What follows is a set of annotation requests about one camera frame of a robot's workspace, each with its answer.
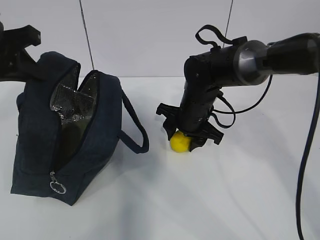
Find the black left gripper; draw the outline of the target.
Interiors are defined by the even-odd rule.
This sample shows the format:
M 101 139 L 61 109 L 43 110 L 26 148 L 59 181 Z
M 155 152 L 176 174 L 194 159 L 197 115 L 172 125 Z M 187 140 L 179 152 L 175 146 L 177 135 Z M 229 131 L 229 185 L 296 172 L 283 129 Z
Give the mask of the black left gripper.
M 17 75 L 27 75 L 46 81 L 47 72 L 27 53 L 29 46 L 41 44 L 41 32 L 31 25 L 5 30 L 0 23 L 0 81 L 11 81 Z

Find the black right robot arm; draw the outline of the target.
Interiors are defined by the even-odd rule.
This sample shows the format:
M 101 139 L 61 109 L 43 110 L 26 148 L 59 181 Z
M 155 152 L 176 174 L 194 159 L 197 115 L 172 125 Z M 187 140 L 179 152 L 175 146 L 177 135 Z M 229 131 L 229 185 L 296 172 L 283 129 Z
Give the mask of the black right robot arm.
M 160 104 L 156 113 L 165 116 L 163 128 L 171 138 L 176 131 L 191 138 L 190 151 L 211 139 L 223 138 L 221 124 L 209 117 L 223 87 L 257 86 L 272 75 L 311 75 L 319 72 L 320 36 L 302 33 L 271 44 L 240 37 L 231 46 L 213 47 L 190 56 L 184 63 L 185 85 L 179 106 Z

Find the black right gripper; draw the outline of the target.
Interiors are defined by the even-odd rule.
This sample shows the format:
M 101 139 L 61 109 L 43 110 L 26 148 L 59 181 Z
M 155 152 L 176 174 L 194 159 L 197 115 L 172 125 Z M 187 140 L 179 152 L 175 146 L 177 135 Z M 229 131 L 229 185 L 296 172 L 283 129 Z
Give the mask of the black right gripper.
M 180 106 L 160 103 L 156 109 L 157 115 L 163 115 L 163 128 L 167 133 L 168 141 L 179 129 L 191 137 L 188 150 L 203 147 L 208 139 L 216 145 L 222 141 L 224 133 L 208 122 L 213 103 L 220 95 L 220 86 L 200 86 L 186 84 Z

